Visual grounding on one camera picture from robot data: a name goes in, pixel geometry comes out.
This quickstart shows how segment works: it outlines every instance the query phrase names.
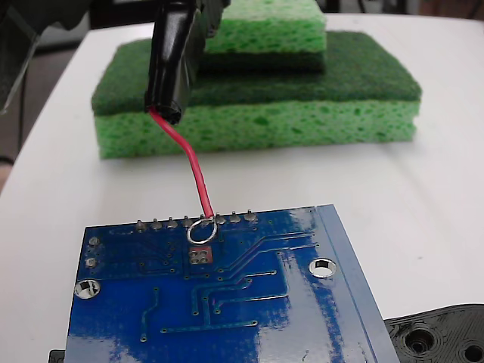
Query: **printed circuit board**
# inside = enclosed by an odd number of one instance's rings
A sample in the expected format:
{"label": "printed circuit board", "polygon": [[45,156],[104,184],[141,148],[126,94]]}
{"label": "printed circuit board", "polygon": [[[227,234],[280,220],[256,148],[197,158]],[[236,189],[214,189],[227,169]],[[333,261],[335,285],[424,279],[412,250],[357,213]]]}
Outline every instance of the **printed circuit board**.
{"label": "printed circuit board", "polygon": [[215,220],[87,228],[65,363],[398,362],[332,206]]}

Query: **black plastic part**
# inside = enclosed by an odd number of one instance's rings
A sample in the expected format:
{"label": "black plastic part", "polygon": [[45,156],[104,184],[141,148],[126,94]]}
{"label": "black plastic part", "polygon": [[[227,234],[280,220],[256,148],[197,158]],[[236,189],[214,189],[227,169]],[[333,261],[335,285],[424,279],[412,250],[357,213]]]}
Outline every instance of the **black plastic part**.
{"label": "black plastic part", "polygon": [[48,363],[64,363],[65,350],[51,350],[48,355]]}
{"label": "black plastic part", "polygon": [[483,363],[484,305],[461,305],[385,321],[401,363]]}
{"label": "black plastic part", "polygon": [[81,21],[92,0],[11,0],[11,6],[38,34],[53,24],[72,29]]}
{"label": "black plastic part", "polygon": [[154,26],[144,108],[176,124],[185,112],[206,38],[219,28],[226,0],[165,0]]}

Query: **white table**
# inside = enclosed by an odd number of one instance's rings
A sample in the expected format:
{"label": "white table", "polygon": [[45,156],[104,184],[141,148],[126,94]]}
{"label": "white table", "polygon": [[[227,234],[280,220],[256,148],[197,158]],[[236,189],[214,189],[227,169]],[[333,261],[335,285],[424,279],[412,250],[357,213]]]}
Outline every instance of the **white table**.
{"label": "white table", "polygon": [[[212,205],[230,213],[334,203],[383,318],[484,303],[484,23],[328,23],[372,35],[422,85],[414,142],[201,155]],[[116,47],[151,30],[88,34],[0,197],[2,361],[43,363],[65,347],[86,226],[200,215],[185,156],[98,158],[91,95]]]}

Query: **green sponge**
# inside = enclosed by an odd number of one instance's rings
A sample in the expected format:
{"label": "green sponge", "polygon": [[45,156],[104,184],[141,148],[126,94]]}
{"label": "green sponge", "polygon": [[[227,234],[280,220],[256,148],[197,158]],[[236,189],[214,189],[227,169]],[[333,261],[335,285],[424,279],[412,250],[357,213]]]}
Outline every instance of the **green sponge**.
{"label": "green sponge", "polygon": [[207,41],[200,71],[322,71],[324,28],[314,0],[232,2],[217,36]]}
{"label": "green sponge", "polygon": [[[365,34],[327,41],[325,75],[200,74],[177,129],[198,151],[411,140],[411,75]],[[182,152],[143,112],[148,42],[118,50],[92,99],[101,157]]]}

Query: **black connector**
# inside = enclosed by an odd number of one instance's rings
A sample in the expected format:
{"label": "black connector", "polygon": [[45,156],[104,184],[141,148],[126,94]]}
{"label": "black connector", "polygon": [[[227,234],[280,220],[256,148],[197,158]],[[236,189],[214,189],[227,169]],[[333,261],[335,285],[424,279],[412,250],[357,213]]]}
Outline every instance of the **black connector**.
{"label": "black connector", "polygon": [[180,122],[197,78],[206,38],[219,28],[227,0],[164,0],[155,20],[144,108]]}

